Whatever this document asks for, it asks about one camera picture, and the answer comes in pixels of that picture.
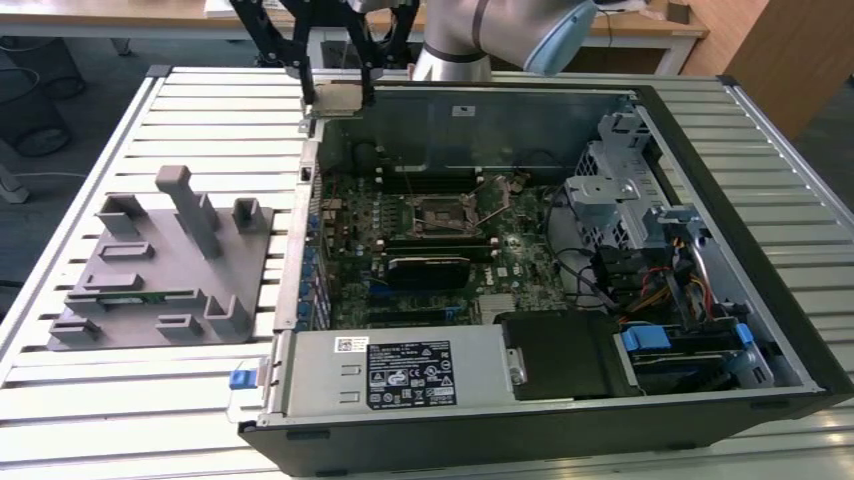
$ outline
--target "aluminum extrusion table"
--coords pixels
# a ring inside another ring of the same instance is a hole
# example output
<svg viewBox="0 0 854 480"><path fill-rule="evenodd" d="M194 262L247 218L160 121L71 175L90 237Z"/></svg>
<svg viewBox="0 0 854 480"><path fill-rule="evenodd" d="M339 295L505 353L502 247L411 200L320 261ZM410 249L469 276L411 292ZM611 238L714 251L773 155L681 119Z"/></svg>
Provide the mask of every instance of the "aluminum extrusion table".
<svg viewBox="0 0 854 480"><path fill-rule="evenodd" d="M332 77L340 72L316 73ZM658 89L839 362L854 371L854 216L742 90L714 78L507 74L497 80ZM303 144L299 96L295 81L266 69L175 68L144 80L0 326L0 478L286 478L238 437L231 422L256 412L260 398L255 391L231 394L228 373L270 353ZM104 195L135 193L146 208L166 207L154 177L175 163L190 167L191 186L211 194L215 207L254 196L276 210L254 343L48 351L48 328L103 228L94 213ZM380 477L851 478L851 407L847 402L765 424L707 449Z"/></svg>

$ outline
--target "warning label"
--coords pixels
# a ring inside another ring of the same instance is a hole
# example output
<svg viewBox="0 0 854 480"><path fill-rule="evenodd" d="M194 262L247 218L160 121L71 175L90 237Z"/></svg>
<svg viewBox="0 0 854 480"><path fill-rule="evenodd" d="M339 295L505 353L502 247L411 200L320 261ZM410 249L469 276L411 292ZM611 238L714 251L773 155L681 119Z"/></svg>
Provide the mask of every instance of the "warning label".
<svg viewBox="0 0 854 480"><path fill-rule="evenodd" d="M367 404L372 410L457 405L451 342L367 347Z"/></svg>

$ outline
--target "black cable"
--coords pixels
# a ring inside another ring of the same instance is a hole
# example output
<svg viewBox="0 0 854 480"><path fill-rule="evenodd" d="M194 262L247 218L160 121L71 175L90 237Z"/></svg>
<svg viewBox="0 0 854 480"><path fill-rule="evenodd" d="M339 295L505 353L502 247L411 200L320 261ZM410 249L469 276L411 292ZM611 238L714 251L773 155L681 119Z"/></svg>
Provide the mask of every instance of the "black cable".
<svg viewBox="0 0 854 480"><path fill-rule="evenodd" d="M595 255L595 253L590 250L587 250L586 248L579 248L579 247L566 247L562 248L561 250L558 250L555 252L555 255L561 255L563 252L578 252L582 255L585 255L586 257L593 257ZM582 268L579 270L579 272L583 272L586 269L591 268L590 266L586 266L585 268Z"/></svg>
<svg viewBox="0 0 854 480"><path fill-rule="evenodd" d="M567 293L567 297L574 297L575 300L573 302L573 308L575 308L577 310L598 310L599 308L605 307L605 303L599 303L599 305L579 305L578 304L578 299L582 297L597 297L597 295L594 295L593 293L581 293L582 292L582 281L581 278L585 275L585 271L586 270L591 270L593 269L593 265L587 265L585 268L582 268L578 271L578 277L575 278L575 293Z"/></svg>
<svg viewBox="0 0 854 480"><path fill-rule="evenodd" d="M605 10L602 8L598 8L598 10L605 14L605 23L609 26L609 46L605 49L605 55L602 57L602 70L605 71L606 67L609 66L609 53L611 51L611 47L614 46L614 29L611 28L611 13L622 13L626 11L626 9L619 8L617 10Z"/></svg>
<svg viewBox="0 0 854 480"><path fill-rule="evenodd" d="M24 282L18 282L15 280L0 280L0 287L24 288Z"/></svg>
<svg viewBox="0 0 854 480"><path fill-rule="evenodd" d="M570 267L566 264L566 262L563 260L561 260L561 258L555 254L555 249L551 246L551 240L549 239L549 224L551 223L551 213L553 213L554 207L555 207L555 198L558 197L561 192L565 192L565 191L566 191L566 187L562 185L561 188L558 189L558 191L555 192L555 194L551 197L551 201L549 202L549 210L546 210L546 220L545 220L546 225L543 225L543 236L545 236L545 240L546 240L546 250L549 251L549 254L551 255L551 258L554 258L555 262L558 262L558 265L561 265L561 268L566 271L566 273L573 275L577 278L578 281L583 282L590 287L590 291L597 295L597 297L599 297L599 300L602 300L602 304L606 306L606 308L609 310L619 311L619 305L617 305L614 300L611 300L611 298L607 296L607 294L599 289L597 284L593 283L587 278L585 278L573 269L573 267Z"/></svg>

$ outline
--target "red wire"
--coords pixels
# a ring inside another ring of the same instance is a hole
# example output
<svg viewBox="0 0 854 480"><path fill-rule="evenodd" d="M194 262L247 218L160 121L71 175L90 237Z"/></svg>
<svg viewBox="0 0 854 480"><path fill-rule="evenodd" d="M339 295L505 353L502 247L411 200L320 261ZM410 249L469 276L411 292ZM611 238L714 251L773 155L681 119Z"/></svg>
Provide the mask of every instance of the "red wire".
<svg viewBox="0 0 854 480"><path fill-rule="evenodd" d="M641 296L646 296L646 282L650 279L650 275L654 274L655 272L662 272L665 270L670 270L670 267L655 267L655 268L650 268L650 271L646 272L646 275L643 276L643 280L641 281Z"/></svg>

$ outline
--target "blue drive bracket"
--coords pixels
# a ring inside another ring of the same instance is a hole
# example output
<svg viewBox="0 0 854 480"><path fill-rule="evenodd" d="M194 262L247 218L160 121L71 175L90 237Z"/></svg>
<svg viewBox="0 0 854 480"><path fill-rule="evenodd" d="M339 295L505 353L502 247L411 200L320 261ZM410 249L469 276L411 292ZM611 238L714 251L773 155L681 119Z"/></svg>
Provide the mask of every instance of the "blue drive bracket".
<svg viewBox="0 0 854 480"><path fill-rule="evenodd" d="M643 325L630 327L623 333L623 345L627 352L638 350L666 350L670 348L670 339L665 327L658 325Z"/></svg>
<svg viewBox="0 0 854 480"><path fill-rule="evenodd" d="M750 327L746 324L739 323L735 325L735 333L738 334L742 344L747 347L753 343L753 332L750 331Z"/></svg>
<svg viewBox="0 0 854 480"><path fill-rule="evenodd" d="M228 375L228 388L231 390L250 390L258 388L258 369L235 370Z"/></svg>

